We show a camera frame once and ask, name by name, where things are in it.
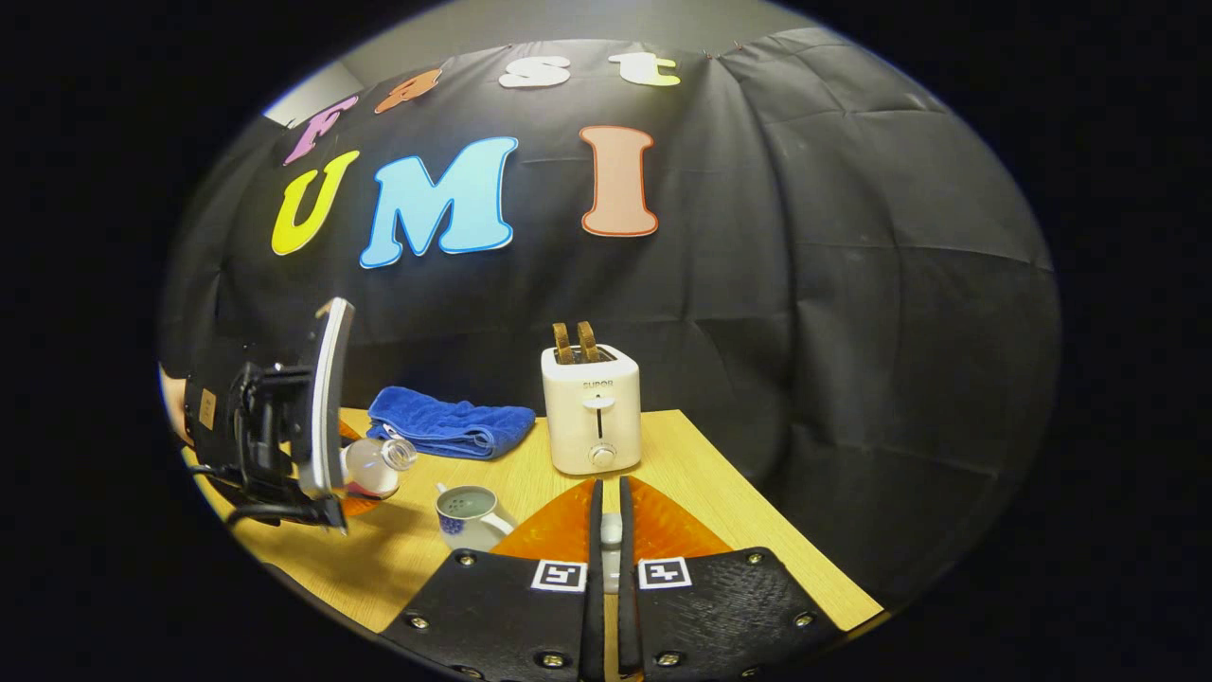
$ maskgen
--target wooden table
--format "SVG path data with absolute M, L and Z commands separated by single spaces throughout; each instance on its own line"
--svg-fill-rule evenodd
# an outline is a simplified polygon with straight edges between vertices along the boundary
M 370 429 L 365 411 L 342 409 L 359 434 Z M 604 512 L 618 511 L 618 477 L 633 475 L 668 495 L 732 549 L 770 548 L 830 619 L 850 631 L 882 608 L 800 534 L 679 411 L 641 415 L 644 457 L 639 465 L 598 475 Z M 185 451 L 189 464 L 196 464 Z M 547 420 L 539 418 L 513 452 L 496 462 L 422 454 L 401 476 L 400 491 L 377 509 L 349 518 L 349 537 L 319 527 L 274 528 L 242 522 L 235 537 L 257 558 L 290 574 L 341 613 L 382 632 L 450 555 L 439 534 L 436 483 L 494 491 L 518 522 L 588 476 L 551 466 Z M 225 517 L 231 505 L 201 481 L 200 488 Z M 606 660 L 614 660 L 617 596 L 606 596 Z

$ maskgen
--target toaster lever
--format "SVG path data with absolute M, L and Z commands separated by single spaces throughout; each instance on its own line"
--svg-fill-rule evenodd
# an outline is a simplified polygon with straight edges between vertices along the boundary
M 614 399 L 602 399 L 598 396 L 596 399 L 589 399 L 584 402 L 584 406 L 590 411 L 604 411 L 614 405 Z

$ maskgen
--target gray wall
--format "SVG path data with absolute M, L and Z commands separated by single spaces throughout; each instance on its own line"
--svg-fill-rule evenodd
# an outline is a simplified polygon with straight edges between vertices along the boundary
M 764 0 L 454 0 L 368 36 L 265 115 L 297 121 L 410 69 L 510 42 L 599 38 L 719 55 L 734 50 L 733 41 L 813 23 Z

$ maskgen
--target blue letter m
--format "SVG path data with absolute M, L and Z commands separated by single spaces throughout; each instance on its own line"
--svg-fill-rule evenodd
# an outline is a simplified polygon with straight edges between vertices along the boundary
M 436 184 L 418 156 L 381 167 L 375 173 L 379 200 L 371 242 L 360 258 L 362 267 L 377 268 L 400 259 L 404 247 L 395 237 L 396 216 L 412 252 L 423 254 L 447 207 L 451 223 L 438 239 L 442 251 L 487 251 L 509 243 L 514 228 L 501 217 L 501 179 L 505 156 L 516 148 L 518 139 L 513 137 L 473 142 L 454 156 Z

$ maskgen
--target person's hand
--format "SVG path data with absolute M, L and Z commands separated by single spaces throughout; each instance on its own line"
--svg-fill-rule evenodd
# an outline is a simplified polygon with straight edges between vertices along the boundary
M 164 395 L 164 409 L 168 413 L 172 430 L 193 448 L 194 441 L 185 434 L 185 380 L 172 379 L 165 374 L 164 366 L 160 366 L 160 392 Z

